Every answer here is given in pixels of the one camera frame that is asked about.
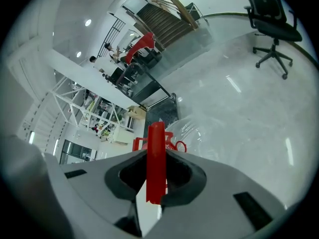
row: shelf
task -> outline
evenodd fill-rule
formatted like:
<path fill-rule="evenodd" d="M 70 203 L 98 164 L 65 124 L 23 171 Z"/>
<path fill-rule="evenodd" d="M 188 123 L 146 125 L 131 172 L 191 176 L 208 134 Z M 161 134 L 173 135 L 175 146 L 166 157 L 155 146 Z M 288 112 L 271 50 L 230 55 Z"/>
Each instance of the shelf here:
<path fill-rule="evenodd" d="M 114 108 L 112 108 L 112 111 L 111 111 L 111 114 L 110 114 L 109 120 L 111 120 L 111 119 L 112 119 L 113 113 L 114 113 Z M 97 134 L 101 135 L 101 134 L 102 134 L 102 132 L 103 132 L 103 130 L 105 130 L 105 129 L 106 129 L 106 127 L 107 127 L 109 124 L 110 124 L 110 123 L 109 123 L 109 122 L 107 122 L 107 123 L 106 123 L 106 124 L 102 127 L 102 129 L 100 129 L 100 130 L 98 131 L 98 133 L 97 133 Z"/>
<path fill-rule="evenodd" d="M 95 110 L 96 110 L 96 108 L 97 108 L 97 106 L 98 106 L 100 100 L 101 100 L 101 97 L 100 97 L 100 96 L 97 96 L 96 99 L 94 99 L 94 105 L 93 105 L 93 107 L 91 108 L 90 112 L 95 113 Z"/>

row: white ceiling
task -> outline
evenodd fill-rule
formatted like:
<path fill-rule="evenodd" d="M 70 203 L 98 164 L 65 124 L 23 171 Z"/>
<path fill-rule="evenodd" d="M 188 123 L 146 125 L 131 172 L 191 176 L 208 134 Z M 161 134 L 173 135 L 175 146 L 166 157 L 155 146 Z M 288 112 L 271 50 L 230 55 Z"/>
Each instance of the white ceiling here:
<path fill-rule="evenodd" d="M 86 54 L 88 49 L 94 21 L 88 27 L 85 26 L 85 21 L 92 19 L 90 10 L 94 2 L 95 0 L 62 0 L 57 13 L 53 47 L 76 63 L 85 59 L 84 56 L 77 58 L 76 53 L 81 51 Z"/>

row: office chair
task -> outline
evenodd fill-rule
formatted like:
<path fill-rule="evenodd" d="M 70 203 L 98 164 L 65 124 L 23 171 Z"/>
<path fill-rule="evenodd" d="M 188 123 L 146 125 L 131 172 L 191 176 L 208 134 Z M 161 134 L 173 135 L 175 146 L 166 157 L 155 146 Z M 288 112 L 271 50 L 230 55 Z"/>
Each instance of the office chair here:
<path fill-rule="evenodd" d="M 248 12 L 251 27 L 274 39 L 274 43 L 270 49 L 253 47 L 253 53 L 256 53 L 257 50 L 267 53 L 265 57 L 256 63 L 256 67 L 259 68 L 261 63 L 271 57 L 275 58 L 285 71 L 282 75 L 282 78 L 285 80 L 287 79 L 288 71 L 281 58 L 289 60 L 289 66 L 293 65 L 293 60 L 285 54 L 276 51 L 276 46 L 279 45 L 279 40 L 302 41 L 302 37 L 297 31 L 297 17 L 294 12 L 289 11 L 294 16 L 294 26 L 287 24 L 280 0 L 249 0 L 249 2 L 251 6 L 245 6 L 244 8 Z"/>

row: person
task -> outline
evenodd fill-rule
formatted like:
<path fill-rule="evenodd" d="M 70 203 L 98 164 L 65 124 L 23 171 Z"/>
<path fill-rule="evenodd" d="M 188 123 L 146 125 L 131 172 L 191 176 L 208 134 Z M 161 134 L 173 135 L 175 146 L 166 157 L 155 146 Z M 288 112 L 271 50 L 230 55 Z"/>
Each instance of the person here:
<path fill-rule="evenodd" d="M 118 65 L 122 70 L 125 70 L 127 68 L 125 52 L 121 52 L 119 47 L 117 47 L 116 51 L 114 51 L 110 43 L 106 43 L 104 45 L 104 48 L 106 48 L 109 51 L 109 55 L 111 59 L 113 60 L 112 61 L 113 63 Z M 136 74 L 137 74 L 137 71 L 135 70 L 135 68 L 132 67 L 126 72 L 126 77 L 133 78 Z"/>
<path fill-rule="evenodd" d="M 95 56 L 91 56 L 89 60 L 94 64 L 95 69 L 100 72 L 103 71 L 108 75 L 112 75 L 117 68 L 117 66 L 114 63 L 111 63 L 107 57 L 96 58 Z"/>
<path fill-rule="evenodd" d="M 95 124 L 95 126 L 92 127 L 91 130 L 93 130 L 93 131 L 95 131 L 96 133 L 98 133 L 98 132 L 99 132 L 99 130 L 98 130 L 98 125 Z"/>

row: stair railing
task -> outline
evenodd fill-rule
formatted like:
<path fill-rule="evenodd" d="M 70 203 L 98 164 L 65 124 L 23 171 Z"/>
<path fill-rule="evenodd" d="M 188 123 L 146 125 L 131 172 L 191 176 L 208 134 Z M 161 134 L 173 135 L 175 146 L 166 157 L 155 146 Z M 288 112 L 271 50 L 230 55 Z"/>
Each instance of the stair railing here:
<path fill-rule="evenodd" d="M 183 4 L 179 0 L 171 0 L 171 2 L 178 8 L 179 12 L 185 20 L 192 26 L 193 29 L 197 29 L 198 25 L 192 15 L 190 15 L 189 11 L 183 6 Z"/>
<path fill-rule="evenodd" d="M 111 27 L 110 31 L 108 32 L 108 34 L 106 35 L 101 48 L 99 50 L 98 56 L 97 57 L 105 57 L 107 55 L 107 53 L 109 52 L 108 49 L 106 49 L 104 47 L 104 45 L 106 43 L 110 43 L 112 44 L 115 40 L 115 38 L 118 36 L 118 34 L 121 32 L 122 28 L 125 26 L 125 23 L 123 21 L 121 21 L 119 18 L 115 17 L 116 21 L 113 24 L 113 26 Z"/>
<path fill-rule="evenodd" d="M 190 14 L 190 11 L 198 10 L 197 6 L 193 6 L 191 10 L 187 10 L 185 6 L 179 0 L 171 0 L 171 2 L 166 0 L 151 0 L 151 1 L 158 4 L 159 7 L 161 7 L 162 9 L 166 10 L 169 13 L 171 13 L 170 9 L 176 12 L 179 12 L 183 16 L 181 17 L 181 19 L 184 19 L 187 23 L 189 23 L 193 29 L 198 28 L 196 21 Z"/>
<path fill-rule="evenodd" d="M 199 12 L 199 14 L 201 15 L 201 18 L 203 18 L 207 23 L 208 23 L 208 20 L 205 18 L 205 16 L 201 13 L 201 11 L 198 9 L 197 5 L 193 3 L 191 9 L 187 9 L 187 11 L 189 13 L 191 13 L 192 11 L 197 11 Z"/>
<path fill-rule="evenodd" d="M 166 10 L 167 12 L 170 12 L 169 9 L 179 12 L 176 5 L 174 5 L 172 2 L 169 2 L 166 0 L 151 0 L 151 1 L 154 3 L 157 3 L 159 7 L 161 7 L 163 10 Z"/>

